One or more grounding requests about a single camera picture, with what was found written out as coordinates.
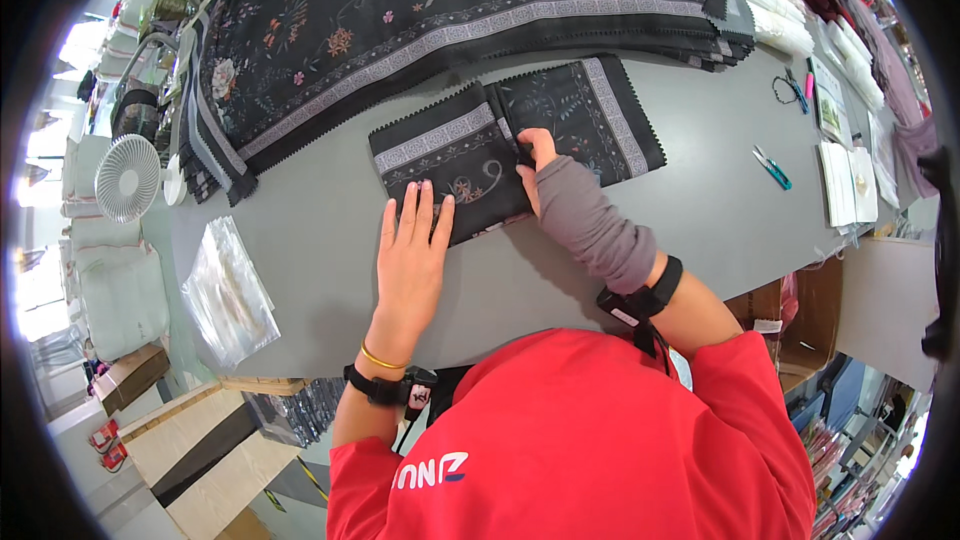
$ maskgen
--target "gray arm sleeve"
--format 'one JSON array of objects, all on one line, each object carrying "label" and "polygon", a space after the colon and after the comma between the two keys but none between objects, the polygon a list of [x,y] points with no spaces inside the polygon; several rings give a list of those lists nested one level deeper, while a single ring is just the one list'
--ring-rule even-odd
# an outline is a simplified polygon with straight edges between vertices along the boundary
[{"label": "gray arm sleeve", "polygon": [[638,291],[657,258],[653,231],[620,216],[594,174],[562,155],[536,173],[540,227],[617,294]]}]

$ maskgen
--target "gray table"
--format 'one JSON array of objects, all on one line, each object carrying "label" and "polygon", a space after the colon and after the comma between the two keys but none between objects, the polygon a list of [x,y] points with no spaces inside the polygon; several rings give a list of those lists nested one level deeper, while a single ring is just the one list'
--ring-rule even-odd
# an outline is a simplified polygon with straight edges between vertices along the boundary
[{"label": "gray table", "polygon": [[[377,303],[376,255],[386,191],[368,134],[452,94],[466,81],[522,74],[582,52],[503,59],[497,70],[468,67],[431,80],[354,117],[260,175],[256,194],[230,209],[218,192],[170,211],[175,272],[186,279],[206,223],[233,215],[276,306],[282,337],[244,360],[235,375],[336,376],[350,363]],[[830,254],[814,114],[774,99],[784,55],[759,46],[738,66],[707,73],[659,57],[621,55],[636,95],[666,152],[666,167],[608,186],[621,212],[654,229],[659,246],[727,299]],[[797,79],[806,65],[793,66]],[[852,132],[870,136],[866,107],[845,88]],[[886,109],[881,121],[890,126]],[[760,145],[793,181],[783,191],[751,153]],[[892,213],[881,201],[881,221]],[[534,220],[449,250],[437,317],[416,349],[427,367],[473,363],[550,327],[614,329],[594,306],[590,279]],[[194,330],[198,354],[216,370]]]}]

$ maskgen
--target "red t-shirt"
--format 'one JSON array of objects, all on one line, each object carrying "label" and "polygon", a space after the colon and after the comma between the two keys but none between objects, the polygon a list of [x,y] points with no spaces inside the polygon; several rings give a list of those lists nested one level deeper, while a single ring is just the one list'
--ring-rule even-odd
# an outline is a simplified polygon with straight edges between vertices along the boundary
[{"label": "red t-shirt", "polygon": [[470,369],[406,456],[330,450],[328,538],[810,538],[807,452],[760,334],[693,392],[621,338],[546,330]]}]

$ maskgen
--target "black floral scarf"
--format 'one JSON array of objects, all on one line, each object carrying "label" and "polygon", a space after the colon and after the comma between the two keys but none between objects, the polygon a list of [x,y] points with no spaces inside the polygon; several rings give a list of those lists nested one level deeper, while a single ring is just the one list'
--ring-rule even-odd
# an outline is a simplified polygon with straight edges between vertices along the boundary
[{"label": "black floral scarf", "polygon": [[369,137],[387,194],[402,207],[411,182],[431,180],[434,212],[457,202],[450,245],[526,217],[518,163],[533,166],[515,138],[528,127],[553,134],[609,186],[666,165],[666,156],[619,59],[601,55],[481,86],[407,116]]},{"label": "black floral scarf", "polygon": [[[188,178],[195,198],[219,184],[233,205],[257,174],[461,64],[609,47],[722,60],[711,18],[725,19],[729,1],[212,0],[193,28],[193,116],[180,161],[197,172]],[[724,42],[753,41],[734,34]]]}]

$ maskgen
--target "hand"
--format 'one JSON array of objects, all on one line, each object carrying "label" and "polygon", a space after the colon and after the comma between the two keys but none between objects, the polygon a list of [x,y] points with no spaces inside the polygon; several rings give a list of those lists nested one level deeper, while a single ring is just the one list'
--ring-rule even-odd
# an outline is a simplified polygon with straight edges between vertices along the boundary
[{"label": "hand", "polygon": [[[397,201],[387,201],[383,210],[380,250],[376,257],[376,279],[380,299],[367,335],[366,348],[379,359],[401,364],[413,354],[417,339],[434,314],[444,282],[444,258],[453,228],[453,196],[443,198],[437,228],[433,224],[433,185],[422,184],[417,206],[417,183],[407,186],[397,220]],[[371,342],[390,343],[372,346]]]},{"label": "hand", "polygon": [[523,190],[527,191],[530,206],[537,217],[540,216],[540,195],[537,193],[537,172],[557,158],[557,147],[553,143],[553,136],[543,127],[531,127],[516,135],[516,139],[524,145],[533,145],[531,156],[536,164],[536,171],[525,164],[516,166],[516,172],[523,180]]}]

